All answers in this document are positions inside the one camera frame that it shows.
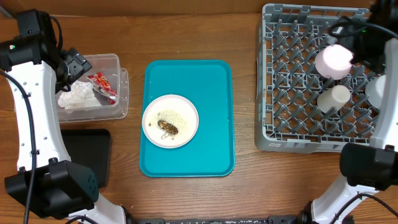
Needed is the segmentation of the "white tissue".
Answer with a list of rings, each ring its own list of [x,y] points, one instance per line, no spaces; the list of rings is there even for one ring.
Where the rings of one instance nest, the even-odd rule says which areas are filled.
[[[95,97],[91,82],[76,81],[69,92],[62,92],[58,105],[65,110],[101,106]]]

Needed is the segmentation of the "pink small saucer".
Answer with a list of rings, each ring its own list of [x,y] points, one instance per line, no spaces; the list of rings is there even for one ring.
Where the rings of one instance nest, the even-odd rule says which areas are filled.
[[[341,80],[349,74],[352,59],[350,50],[338,44],[329,45],[315,57],[315,68],[325,78]]]

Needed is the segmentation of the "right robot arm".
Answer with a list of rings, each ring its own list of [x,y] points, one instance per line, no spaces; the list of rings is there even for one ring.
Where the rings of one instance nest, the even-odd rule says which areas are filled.
[[[397,211],[376,197],[397,185],[397,1],[376,1],[365,20],[338,19],[328,34],[361,63],[379,74],[366,86],[366,96],[378,115],[367,146],[347,143],[340,154],[340,174],[326,192],[310,201],[294,223],[353,223],[350,216],[370,198],[393,215]]]

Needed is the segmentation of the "grey bowl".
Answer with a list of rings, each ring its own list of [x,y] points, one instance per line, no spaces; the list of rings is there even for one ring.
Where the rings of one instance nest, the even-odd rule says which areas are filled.
[[[365,94],[368,95],[368,101],[373,107],[377,109],[379,109],[382,104],[385,83],[386,75],[381,75],[380,77],[373,78],[366,85]]]

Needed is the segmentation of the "red snack wrapper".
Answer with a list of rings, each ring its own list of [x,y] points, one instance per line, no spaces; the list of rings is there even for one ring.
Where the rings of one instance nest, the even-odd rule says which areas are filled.
[[[109,104],[113,105],[116,103],[117,92],[111,88],[108,79],[101,72],[88,75],[86,79],[93,84],[94,90],[107,97]]]

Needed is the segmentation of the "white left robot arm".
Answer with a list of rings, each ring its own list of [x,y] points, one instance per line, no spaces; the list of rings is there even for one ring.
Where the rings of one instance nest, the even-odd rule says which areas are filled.
[[[17,174],[6,192],[40,218],[68,223],[132,223],[129,211],[111,203],[94,172],[72,162],[64,145],[55,95],[91,69],[75,49],[64,50],[58,20],[30,9],[16,16],[19,35],[1,43],[1,75],[11,87],[19,131]]]

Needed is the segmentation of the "large pink plate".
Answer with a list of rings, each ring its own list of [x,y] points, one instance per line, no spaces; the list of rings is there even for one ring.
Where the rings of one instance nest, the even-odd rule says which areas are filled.
[[[199,114],[193,103],[180,95],[164,95],[150,102],[142,115],[142,130],[154,145],[174,149],[196,135]]]

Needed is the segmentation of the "white cup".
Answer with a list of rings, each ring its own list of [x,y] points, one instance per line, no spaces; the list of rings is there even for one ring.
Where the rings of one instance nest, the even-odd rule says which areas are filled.
[[[340,110],[351,98],[351,93],[347,87],[337,85],[323,92],[317,98],[317,106],[321,112],[326,113],[330,109]]]

